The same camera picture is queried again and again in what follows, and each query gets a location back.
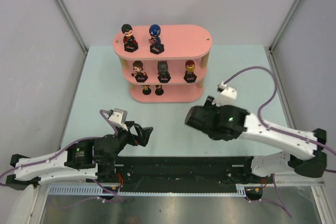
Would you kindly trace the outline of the red gold armor figurine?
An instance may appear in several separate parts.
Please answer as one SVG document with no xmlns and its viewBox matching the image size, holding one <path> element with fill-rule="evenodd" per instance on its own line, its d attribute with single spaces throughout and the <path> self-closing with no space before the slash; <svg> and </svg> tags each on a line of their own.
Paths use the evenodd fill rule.
<svg viewBox="0 0 336 224">
<path fill-rule="evenodd" d="M 194 73 L 194 70 L 195 70 L 195 62 L 193 60 L 186 61 L 184 80 L 187 83 L 194 83 L 196 81 L 197 76 Z"/>
</svg>

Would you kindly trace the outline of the brown-haired archer figurine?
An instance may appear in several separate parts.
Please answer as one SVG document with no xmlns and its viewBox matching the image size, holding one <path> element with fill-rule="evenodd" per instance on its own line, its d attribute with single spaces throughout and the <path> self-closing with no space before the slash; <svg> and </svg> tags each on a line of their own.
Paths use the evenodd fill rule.
<svg viewBox="0 0 336 224">
<path fill-rule="evenodd" d="M 148 75 L 143 70 L 143 62 L 140 60 L 136 60 L 132 64 L 133 66 L 133 73 L 131 76 L 135 78 L 135 80 L 139 83 L 144 83 L 148 79 Z"/>
</svg>

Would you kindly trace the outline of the grey masked bat figurine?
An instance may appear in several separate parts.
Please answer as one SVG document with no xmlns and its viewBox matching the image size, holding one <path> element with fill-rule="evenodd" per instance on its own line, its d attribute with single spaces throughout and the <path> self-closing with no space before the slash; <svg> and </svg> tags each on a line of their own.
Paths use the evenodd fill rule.
<svg viewBox="0 0 336 224">
<path fill-rule="evenodd" d="M 167 61 L 158 61 L 157 63 L 158 70 L 158 80 L 160 83 L 168 83 L 171 79 L 170 73 L 168 71 Z"/>
</svg>

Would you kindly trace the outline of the blue shield hero figurine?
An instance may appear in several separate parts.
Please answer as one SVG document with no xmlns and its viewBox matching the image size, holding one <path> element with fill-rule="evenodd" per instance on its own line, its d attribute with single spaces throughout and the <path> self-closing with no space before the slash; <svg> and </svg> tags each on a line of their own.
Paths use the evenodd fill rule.
<svg viewBox="0 0 336 224">
<path fill-rule="evenodd" d="M 161 27 L 157 24 L 151 25 L 149 34 L 151 36 L 149 39 L 150 52 L 156 55 L 161 54 L 164 51 L 164 45 L 161 43 L 160 39 Z"/>
</svg>

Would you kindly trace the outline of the dark-haired red-suit figurine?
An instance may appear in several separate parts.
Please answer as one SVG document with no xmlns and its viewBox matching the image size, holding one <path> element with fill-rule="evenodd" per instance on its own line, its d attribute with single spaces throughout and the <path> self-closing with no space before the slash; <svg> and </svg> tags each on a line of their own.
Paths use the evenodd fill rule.
<svg viewBox="0 0 336 224">
<path fill-rule="evenodd" d="M 138 50 L 139 45 L 133 35 L 133 28 L 130 24 L 123 24 L 121 27 L 123 33 L 123 44 L 126 52 L 135 52 Z"/>
</svg>

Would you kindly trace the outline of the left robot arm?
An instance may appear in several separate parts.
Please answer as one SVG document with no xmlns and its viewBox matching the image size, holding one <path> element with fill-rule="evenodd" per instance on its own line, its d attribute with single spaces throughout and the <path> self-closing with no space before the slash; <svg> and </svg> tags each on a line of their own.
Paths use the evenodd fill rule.
<svg viewBox="0 0 336 224">
<path fill-rule="evenodd" d="M 24 190 L 29 185 L 37 187 L 60 181 L 114 182 L 119 153 L 127 145 L 145 147 L 153 127 L 127 121 L 124 128 L 118 126 L 116 130 L 115 134 L 78 139 L 44 156 L 31 158 L 14 154 L 10 160 L 12 168 L 1 174 L 6 179 L 2 185 Z"/>
</svg>

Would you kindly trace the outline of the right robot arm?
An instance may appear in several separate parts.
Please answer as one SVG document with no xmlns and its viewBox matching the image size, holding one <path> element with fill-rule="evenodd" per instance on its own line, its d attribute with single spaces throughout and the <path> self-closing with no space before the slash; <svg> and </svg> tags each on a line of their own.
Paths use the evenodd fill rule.
<svg viewBox="0 0 336 224">
<path fill-rule="evenodd" d="M 309 178 L 322 177 L 327 167 L 325 130 L 306 132 L 261 123 L 257 115 L 236 107 L 235 100 L 235 96 L 208 96 L 203 106 L 190 108 L 185 124 L 216 141 L 240 138 L 279 149 L 279 153 L 252 158 L 251 173 L 258 177 L 291 171 Z"/>
</svg>

